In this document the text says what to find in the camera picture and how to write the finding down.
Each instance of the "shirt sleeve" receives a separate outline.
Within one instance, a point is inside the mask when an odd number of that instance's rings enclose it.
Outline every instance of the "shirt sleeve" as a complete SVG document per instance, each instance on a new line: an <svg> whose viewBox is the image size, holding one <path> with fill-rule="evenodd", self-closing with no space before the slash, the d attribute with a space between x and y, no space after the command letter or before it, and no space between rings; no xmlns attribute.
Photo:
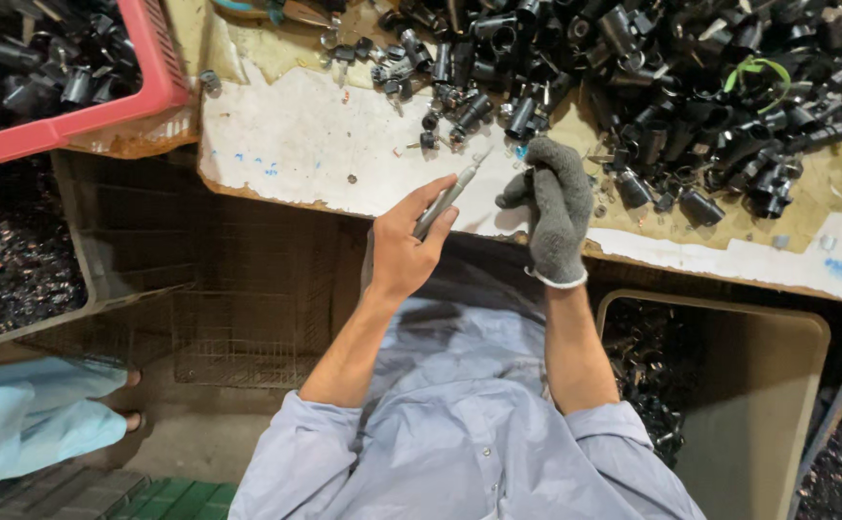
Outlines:
<svg viewBox="0 0 842 520"><path fill-rule="evenodd" d="M310 403L293 390L270 422L241 486L230 520L307 519L341 490L356 460L361 409Z"/></svg>
<svg viewBox="0 0 842 520"><path fill-rule="evenodd" d="M592 466L643 518L704 520L681 480L652 452L630 403L572 412L566 423Z"/></svg>

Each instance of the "light blue pants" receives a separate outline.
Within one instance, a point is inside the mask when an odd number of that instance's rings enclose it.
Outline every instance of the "light blue pants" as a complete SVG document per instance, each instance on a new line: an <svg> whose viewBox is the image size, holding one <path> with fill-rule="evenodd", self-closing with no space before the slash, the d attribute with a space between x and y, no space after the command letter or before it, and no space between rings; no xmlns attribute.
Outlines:
<svg viewBox="0 0 842 520"><path fill-rule="evenodd" d="M101 403L125 370L48 357L0 366L0 479L32 473L122 439L126 421Z"/></svg>

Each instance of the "light blue clothing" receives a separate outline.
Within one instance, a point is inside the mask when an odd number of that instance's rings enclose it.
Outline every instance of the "light blue clothing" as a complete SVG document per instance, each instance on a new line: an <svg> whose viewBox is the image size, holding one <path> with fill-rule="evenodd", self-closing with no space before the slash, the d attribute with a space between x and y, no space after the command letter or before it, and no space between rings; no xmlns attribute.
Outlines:
<svg viewBox="0 0 842 520"><path fill-rule="evenodd" d="M122 439L125 418L88 398L126 383L127 372L55 357L0 366L0 479L32 473Z"/></svg>
<svg viewBox="0 0 842 520"><path fill-rule="evenodd" d="M230 519L702 519L629 403L563 416L541 396L538 309L441 260L392 320L364 408L287 394Z"/></svg>

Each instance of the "white glove cuff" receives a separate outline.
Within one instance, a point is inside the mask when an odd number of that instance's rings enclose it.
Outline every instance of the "white glove cuff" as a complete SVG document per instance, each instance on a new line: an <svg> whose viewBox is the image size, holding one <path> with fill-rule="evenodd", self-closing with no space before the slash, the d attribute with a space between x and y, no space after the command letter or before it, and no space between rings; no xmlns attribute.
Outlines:
<svg viewBox="0 0 842 520"><path fill-rule="evenodd" d="M547 279L543 275L541 275L536 267L524 267L524 272L528 275L542 281L543 283L553 287L554 289L572 289L573 287L578 287L579 285L585 283L589 279L589 271L588 269L582 269L582 276L578 278L576 281L567 281L564 283L558 283L552 280Z"/></svg>

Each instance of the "workbench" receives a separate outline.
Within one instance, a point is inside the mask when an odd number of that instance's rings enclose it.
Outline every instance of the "workbench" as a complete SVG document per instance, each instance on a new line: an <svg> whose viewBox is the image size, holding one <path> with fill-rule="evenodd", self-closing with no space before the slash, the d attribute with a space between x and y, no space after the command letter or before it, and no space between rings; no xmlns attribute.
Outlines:
<svg viewBox="0 0 842 520"><path fill-rule="evenodd" d="M524 168L523 150L499 124L484 126L459 153L445 146L426 153L409 148L418 140L429 88L405 103L400 117L386 96L372 89L372 62L351 65L339 88L337 64L323 66L323 29L223 18L207 0L164 4L188 75L211 68L222 79L221 91L197 92L198 104L132 123L132 129L87 136L77 144L81 149L150 155L198 140L199 173L214 192L372 218L417 186L468 166L473 154L491 146L456 201L460 217L453 229L526 242L529 210L502 211L493 203ZM376 27L377 17L361 0L342 17L342 30L383 46L394 42ZM579 102L574 89L553 114L549 135L585 156L598 136L581 117ZM449 125L442 120L439 133L445 136ZM600 167L585 161L595 178L595 205L606 214L592 218L584 253L842 300L842 145L808 156L804 167L792 191L794 203L780 219L753 219L739 200L716 195L726 218L702 228L678 208L662 215L650 207L624 210ZM789 242L773 247L782 235Z"/></svg>

